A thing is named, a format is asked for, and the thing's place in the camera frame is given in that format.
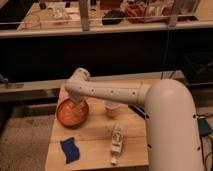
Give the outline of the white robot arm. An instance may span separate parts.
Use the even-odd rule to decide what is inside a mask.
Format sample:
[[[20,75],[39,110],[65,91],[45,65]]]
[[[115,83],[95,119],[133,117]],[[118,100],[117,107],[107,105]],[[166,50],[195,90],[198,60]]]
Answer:
[[[149,171],[204,171],[196,107],[187,87],[173,79],[153,84],[94,82],[78,68],[65,83],[70,99],[85,96],[145,110]]]

